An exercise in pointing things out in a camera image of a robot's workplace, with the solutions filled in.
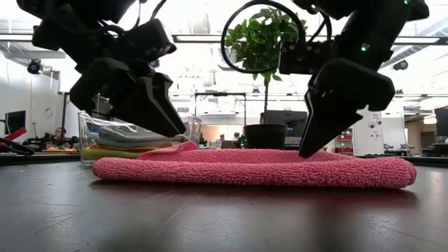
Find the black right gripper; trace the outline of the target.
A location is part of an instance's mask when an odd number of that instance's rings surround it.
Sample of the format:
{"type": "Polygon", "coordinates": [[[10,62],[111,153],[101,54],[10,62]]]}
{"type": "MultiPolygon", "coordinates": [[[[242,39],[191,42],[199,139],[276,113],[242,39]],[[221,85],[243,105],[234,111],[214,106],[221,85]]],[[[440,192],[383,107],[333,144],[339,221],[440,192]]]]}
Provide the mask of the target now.
{"type": "Polygon", "coordinates": [[[328,60],[309,86],[316,91],[304,96],[308,117],[299,149],[302,158],[310,158],[361,120],[357,107],[383,111],[396,93],[390,78],[341,57],[328,60]]]}

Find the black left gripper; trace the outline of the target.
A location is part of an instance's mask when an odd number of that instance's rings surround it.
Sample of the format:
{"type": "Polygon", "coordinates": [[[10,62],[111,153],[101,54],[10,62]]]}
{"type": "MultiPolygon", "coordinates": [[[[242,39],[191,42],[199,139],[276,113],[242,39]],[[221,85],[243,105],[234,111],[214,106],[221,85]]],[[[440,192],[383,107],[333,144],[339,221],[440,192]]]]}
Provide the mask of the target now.
{"type": "Polygon", "coordinates": [[[166,115],[171,123],[167,137],[183,134],[186,126],[169,100],[173,81],[155,73],[152,92],[146,79],[152,72],[143,62],[127,64],[110,57],[97,58],[71,88],[70,100],[80,110],[92,111],[93,97],[101,95],[109,99],[108,114],[112,117],[164,135],[166,115]]]}

